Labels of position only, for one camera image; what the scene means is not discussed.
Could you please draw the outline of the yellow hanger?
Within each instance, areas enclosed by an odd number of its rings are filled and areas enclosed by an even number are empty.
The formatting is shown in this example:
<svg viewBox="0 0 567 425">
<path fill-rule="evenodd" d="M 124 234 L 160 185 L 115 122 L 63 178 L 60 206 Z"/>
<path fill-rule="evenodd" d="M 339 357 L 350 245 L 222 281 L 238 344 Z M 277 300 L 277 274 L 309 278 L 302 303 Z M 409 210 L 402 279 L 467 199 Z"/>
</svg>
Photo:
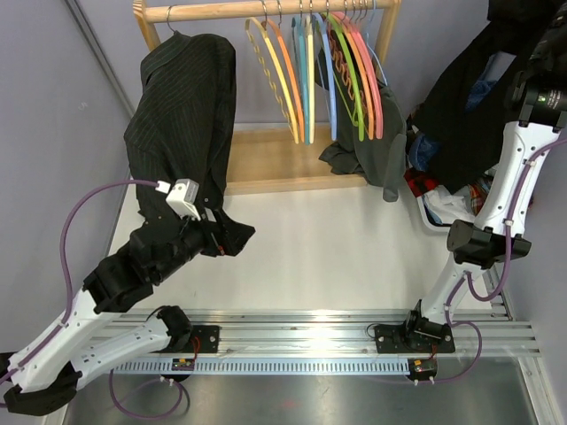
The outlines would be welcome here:
<svg viewBox="0 0 567 425">
<path fill-rule="evenodd" d="M 277 56 L 273 43 L 268 35 L 268 15 L 267 6 L 265 1 L 260 1 L 262 11 L 264 12 L 264 20 L 260 21 L 257 18 L 249 17 L 245 20 L 245 33 L 248 37 L 252 49 L 258 59 L 262 72 L 264 73 L 268 85 L 274 95 L 274 98 L 281 109 L 283 117 L 286 119 L 288 128 L 291 131 L 293 142 L 299 144 L 299 121 L 295 111 L 295 104 L 292 100 L 291 92 L 284 75 L 282 63 Z M 269 59 L 266 59 L 252 33 L 252 28 L 255 27 L 260 36 L 265 49 L 267 50 Z"/>
</svg>

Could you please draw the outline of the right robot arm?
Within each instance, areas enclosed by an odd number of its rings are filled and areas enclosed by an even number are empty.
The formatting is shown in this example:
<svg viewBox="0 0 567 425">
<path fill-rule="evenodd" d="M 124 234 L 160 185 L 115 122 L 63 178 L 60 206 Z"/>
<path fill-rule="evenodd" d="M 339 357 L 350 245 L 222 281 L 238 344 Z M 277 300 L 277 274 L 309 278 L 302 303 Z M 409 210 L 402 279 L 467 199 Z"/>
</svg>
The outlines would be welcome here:
<svg viewBox="0 0 567 425">
<path fill-rule="evenodd" d="M 451 317 L 474 281 L 524 257 L 525 213 L 546 154 L 566 125 L 566 4 L 492 1 L 488 23 L 446 68 L 415 116 L 439 143 L 428 164 L 450 191 L 495 175 L 472 221 L 451 226 L 436 285 L 400 327 L 410 350 L 451 352 Z"/>
</svg>

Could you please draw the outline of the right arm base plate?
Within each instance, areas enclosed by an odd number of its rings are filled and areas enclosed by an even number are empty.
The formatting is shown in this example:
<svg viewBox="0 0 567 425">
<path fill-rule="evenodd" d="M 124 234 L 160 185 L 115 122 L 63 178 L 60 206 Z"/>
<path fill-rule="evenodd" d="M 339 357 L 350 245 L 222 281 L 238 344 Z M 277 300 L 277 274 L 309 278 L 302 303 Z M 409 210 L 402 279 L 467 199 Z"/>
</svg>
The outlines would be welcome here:
<svg viewBox="0 0 567 425">
<path fill-rule="evenodd" d="M 447 325 L 419 329 L 403 324 L 378 324 L 373 327 L 373 337 L 379 354 L 455 353 L 453 335 Z"/>
</svg>

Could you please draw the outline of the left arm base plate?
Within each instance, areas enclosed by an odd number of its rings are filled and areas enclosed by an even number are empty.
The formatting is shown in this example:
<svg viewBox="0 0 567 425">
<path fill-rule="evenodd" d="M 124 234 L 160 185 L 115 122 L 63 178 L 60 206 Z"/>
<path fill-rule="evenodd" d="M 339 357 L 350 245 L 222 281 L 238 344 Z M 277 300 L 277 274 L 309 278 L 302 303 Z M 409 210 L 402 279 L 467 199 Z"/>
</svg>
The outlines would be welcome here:
<svg viewBox="0 0 567 425">
<path fill-rule="evenodd" d="M 190 340 L 184 347 L 165 348 L 160 353 L 194 353 L 215 354 L 219 350 L 221 328 L 216 325 L 196 325 L 191 333 Z"/>
</svg>

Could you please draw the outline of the black shirt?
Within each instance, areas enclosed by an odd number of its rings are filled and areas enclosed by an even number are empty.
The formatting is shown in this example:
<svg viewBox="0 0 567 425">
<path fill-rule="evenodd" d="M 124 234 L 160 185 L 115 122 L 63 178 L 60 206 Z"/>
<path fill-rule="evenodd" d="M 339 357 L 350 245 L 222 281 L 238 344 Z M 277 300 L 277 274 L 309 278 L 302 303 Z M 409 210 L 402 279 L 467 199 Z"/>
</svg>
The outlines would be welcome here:
<svg viewBox="0 0 567 425">
<path fill-rule="evenodd" d="M 428 173 L 450 192 L 474 182 L 501 156 L 505 99 L 537 42 L 560 7 L 559 1 L 491 1 L 488 24 L 440 75 L 416 112 L 414 124 L 438 151 Z M 506 52 L 515 58 L 480 103 L 466 107 L 488 59 Z"/>
</svg>

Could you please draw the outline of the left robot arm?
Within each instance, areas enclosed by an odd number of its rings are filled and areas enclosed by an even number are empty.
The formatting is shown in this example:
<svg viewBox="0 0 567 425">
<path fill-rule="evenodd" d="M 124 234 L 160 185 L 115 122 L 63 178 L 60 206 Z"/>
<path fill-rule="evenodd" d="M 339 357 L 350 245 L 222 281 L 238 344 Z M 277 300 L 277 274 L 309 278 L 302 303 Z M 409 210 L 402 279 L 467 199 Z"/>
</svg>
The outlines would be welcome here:
<svg viewBox="0 0 567 425">
<path fill-rule="evenodd" d="M 218 327 L 194 325 L 178 305 L 158 308 L 139 327 L 101 344 L 90 339 L 197 255 L 234 256 L 253 232 L 239 231 L 222 211 L 211 220 L 186 215 L 145 222 L 84 279 L 70 312 L 26 349 L 2 354 L 1 380 L 11 385 L 2 406 L 11 413 L 44 416 L 100 375 L 147 353 L 189 353 L 176 365 L 182 371 L 191 370 L 201 352 L 216 353 Z"/>
</svg>

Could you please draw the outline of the blue checked shirt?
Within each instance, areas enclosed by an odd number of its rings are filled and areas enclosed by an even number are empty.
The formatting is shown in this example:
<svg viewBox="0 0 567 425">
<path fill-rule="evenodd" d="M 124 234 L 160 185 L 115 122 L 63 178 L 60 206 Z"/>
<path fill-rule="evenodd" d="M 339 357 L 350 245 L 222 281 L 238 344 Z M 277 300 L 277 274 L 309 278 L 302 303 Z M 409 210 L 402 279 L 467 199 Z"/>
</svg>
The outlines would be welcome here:
<svg viewBox="0 0 567 425">
<path fill-rule="evenodd" d="M 496 83 L 495 79 L 489 79 L 493 73 L 493 65 L 499 54 L 493 54 L 486 64 L 485 70 L 473 84 L 465 105 L 465 111 L 471 112 L 487 96 Z M 439 151 L 440 143 L 423 133 L 416 124 L 413 123 L 415 113 L 408 117 L 408 143 L 407 157 L 408 164 L 417 171 L 425 172 L 429 169 L 431 159 Z"/>
</svg>

